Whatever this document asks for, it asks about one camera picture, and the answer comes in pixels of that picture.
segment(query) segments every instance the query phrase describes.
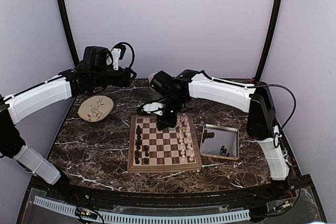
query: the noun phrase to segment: wooden chessboard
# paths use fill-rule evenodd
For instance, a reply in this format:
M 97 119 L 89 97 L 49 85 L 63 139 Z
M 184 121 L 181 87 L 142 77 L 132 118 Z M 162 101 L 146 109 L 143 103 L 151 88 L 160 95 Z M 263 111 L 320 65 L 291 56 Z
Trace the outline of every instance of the wooden chessboard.
M 129 173 L 172 173 L 185 170 L 200 170 L 202 168 L 200 149 L 196 139 L 195 126 L 191 114 L 187 114 L 190 125 L 194 160 L 190 161 L 187 148 L 186 124 L 182 122 L 183 140 L 185 146 L 185 159 L 182 159 L 181 144 L 179 142 L 179 128 L 168 128 L 158 131 L 156 128 L 156 116 L 133 116 L 131 123 L 130 146 L 128 155 Z M 139 150 L 139 164 L 135 163 L 134 151 L 136 150 L 136 129 L 142 129 L 142 146 Z M 149 149 L 149 162 L 145 164 L 144 146 Z

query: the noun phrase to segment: white cable tray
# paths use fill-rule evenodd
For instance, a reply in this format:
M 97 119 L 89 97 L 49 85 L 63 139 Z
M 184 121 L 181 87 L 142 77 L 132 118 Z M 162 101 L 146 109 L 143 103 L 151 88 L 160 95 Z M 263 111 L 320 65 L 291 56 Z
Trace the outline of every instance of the white cable tray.
M 76 217 L 76 206 L 45 199 L 35 196 L 34 204 L 43 208 L 58 212 L 62 215 Z M 112 212 L 98 211 L 104 218 L 105 223 L 120 224 L 222 224 L 233 223 L 237 221 L 249 220 L 249 210 L 226 212 L 223 214 L 214 215 L 198 215 L 198 216 L 176 216 L 176 217 L 160 217 L 160 216 L 138 216 L 138 215 L 122 215 L 114 214 Z M 96 223 L 102 223 L 98 217 Z

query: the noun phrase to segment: chessboard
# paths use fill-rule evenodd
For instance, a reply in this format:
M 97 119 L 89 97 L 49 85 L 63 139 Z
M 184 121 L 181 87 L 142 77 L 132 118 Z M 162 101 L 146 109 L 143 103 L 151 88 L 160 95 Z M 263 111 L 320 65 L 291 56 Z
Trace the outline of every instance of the chessboard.
M 172 173 L 202 168 L 191 114 L 177 117 L 175 128 L 158 131 L 156 116 L 133 116 L 128 172 Z

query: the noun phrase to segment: white arm segment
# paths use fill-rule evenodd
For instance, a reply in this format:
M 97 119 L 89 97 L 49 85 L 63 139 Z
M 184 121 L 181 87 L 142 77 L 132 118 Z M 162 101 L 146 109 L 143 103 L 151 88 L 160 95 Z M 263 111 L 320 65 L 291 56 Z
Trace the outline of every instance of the white arm segment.
M 16 125 L 36 111 L 53 103 L 71 98 L 71 87 L 65 78 L 60 78 L 51 82 L 46 81 L 46 84 L 33 88 L 16 97 L 8 95 L 5 99 L 10 97 L 13 98 L 8 100 L 6 104 L 9 105 L 9 114 Z
M 16 125 L 36 111 L 53 103 L 71 98 L 71 87 L 65 78 L 60 78 L 51 82 L 46 81 L 45 84 L 28 90 L 18 96 L 8 95 L 5 99 L 10 97 L 12 98 L 9 99 L 6 104 L 9 105 L 9 114 L 13 123 Z M 61 177 L 59 170 L 27 143 L 22 146 L 18 154 L 13 156 L 13 159 L 51 185 L 54 185 Z
M 209 80 L 202 73 L 196 74 L 189 83 L 189 94 L 193 98 L 203 98 L 238 108 L 246 113 L 250 108 L 250 95 L 255 89 L 247 89 L 242 85 L 254 86 L 226 81 L 230 84 Z
M 279 128 L 278 126 L 274 127 L 274 133 L 279 134 Z M 275 144 L 278 145 L 278 135 L 275 136 Z M 273 180 L 285 180 L 289 173 L 289 167 L 286 163 L 287 153 L 282 153 L 282 150 L 280 147 L 275 148 L 273 144 L 273 138 L 269 137 L 265 140 L 258 141 L 258 144 L 260 145 L 267 164 L 270 169 L 271 178 Z
M 256 89 L 245 88 L 254 86 L 253 84 L 243 84 L 231 82 L 220 83 L 206 78 L 202 73 L 196 74 L 192 78 L 192 82 L 189 83 L 189 94 L 193 98 L 203 98 L 226 105 L 233 106 L 244 112 L 249 112 L 250 107 L 250 95 L 252 95 Z M 279 133 L 278 126 L 275 126 L 274 133 Z M 275 148 L 273 144 L 273 138 L 267 138 L 262 141 L 257 141 L 262 151 L 264 152 L 266 161 L 269 165 L 271 178 L 273 180 L 284 180 L 289 173 L 289 167 L 286 163 L 286 154 L 282 153 L 281 147 Z
M 31 170 L 33 174 L 37 174 L 51 185 L 54 185 L 61 177 L 59 170 L 27 143 L 22 146 L 20 152 L 16 154 L 13 159 L 23 164 Z

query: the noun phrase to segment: metal tray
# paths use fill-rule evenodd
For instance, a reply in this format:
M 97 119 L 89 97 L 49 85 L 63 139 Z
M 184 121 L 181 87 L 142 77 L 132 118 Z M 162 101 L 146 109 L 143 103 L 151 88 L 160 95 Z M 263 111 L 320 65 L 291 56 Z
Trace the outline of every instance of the metal tray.
M 217 126 L 205 124 L 202 131 L 202 139 L 204 130 L 214 132 L 213 138 L 206 138 L 201 140 L 200 153 L 201 156 L 216 157 L 226 160 L 239 159 L 239 130 L 236 128 Z M 230 153 L 229 157 L 223 156 L 220 153 L 220 148 L 225 146 L 227 152 Z

